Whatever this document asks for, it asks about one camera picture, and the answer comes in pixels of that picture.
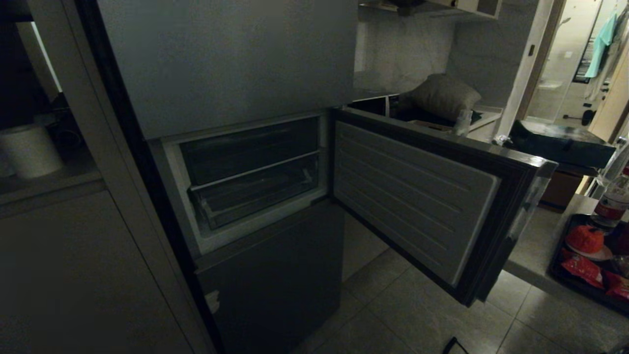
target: cable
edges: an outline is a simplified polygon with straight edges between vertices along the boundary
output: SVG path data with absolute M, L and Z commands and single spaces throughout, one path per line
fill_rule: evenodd
M 470 354 L 467 352 L 467 350 L 465 350 L 465 348 L 461 345 L 461 343 L 459 343 L 459 341 L 457 340 L 457 337 L 452 337 L 452 339 L 448 342 L 448 344 L 443 349 L 442 354 L 450 354 L 450 350 L 452 350 L 452 347 L 454 347 L 455 344 L 458 345 L 461 349 L 463 349 L 465 354 Z

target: upper refrigerator door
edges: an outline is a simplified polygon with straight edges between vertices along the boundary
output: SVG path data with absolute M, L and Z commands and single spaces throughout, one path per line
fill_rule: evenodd
M 357 6 L 98 0 L 145 139 L 351 102 Z
M 331 115 L 341 206 L 462 304 L 484 300 L 556 164 L 352 108 Z

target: hanging clothes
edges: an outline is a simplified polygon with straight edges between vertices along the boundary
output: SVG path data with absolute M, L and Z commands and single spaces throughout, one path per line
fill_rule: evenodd
M 605 24 L 601 28 L 598 36 L 596 36 L 596 39 L 594 40 L 594 53 L 592 54 L 592 62 L 587 69 L 585 77 L 596 77 L 598 75 L 598 67 L 601 65 L 603 52 L 605 51 L 605 48 L 607 48 L 607 46 L 611 44 L 611 41 L 614 38 L 614 28 L 616 26 L 617 17 L 618 13 L 614 11 L 607 22 L 605 22 Z
M 629 13 L 627 8 L 620 13 L 616 19 L 616 29 L 614 30 L 614 39 L 611 42 L 609 49 L 607 50 L 607 59 L 603 68 L 600 70 L 598 76 L 590 80 L 587 84 L 584 98 L 590 101 L 595 101 L 602 95 L 601 89 L 605 84 L 608 76 L 616 67 L 618 60 L 620 59 L 620 49 L 625 48 L 627 41 L 627 20 Z

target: red snack bag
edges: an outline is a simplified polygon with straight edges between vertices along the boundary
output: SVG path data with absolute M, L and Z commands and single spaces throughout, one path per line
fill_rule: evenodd
M 610 271 L 605 271 L 605 277 L 609 285 L 605 294 L 614 299 L 629 302 L 629 280 Z
M 561 262 L 561 266 L 564 267 L 572 275 L 582 278 L 588 284 L 599 289 L 605 289 L 603 286 L 603 275 L 598 265 L 595 265 L 589 259 L 570 252 L 567 249 L 562 249 L 561 254 L 564 257 L 564 261 Z

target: bathroom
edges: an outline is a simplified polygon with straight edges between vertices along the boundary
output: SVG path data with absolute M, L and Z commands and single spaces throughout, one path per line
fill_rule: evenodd
M 566 1 L 555 39 L 528 107 L 527 121 L 577 128 L 590 126 L 610 91 L 614 63 L 620 57 L 612 54 L 613 46 L 610 46 L 603 54 L 598 75 L 587 77 L 591 76 L 587 71 L 594 55 L 594 41 L 614 15 L 618 17 L 614 31 L 622 33 L 626 30 L 626 26 L 619 26 L 620 15 L 626 5 L 626 0 Z

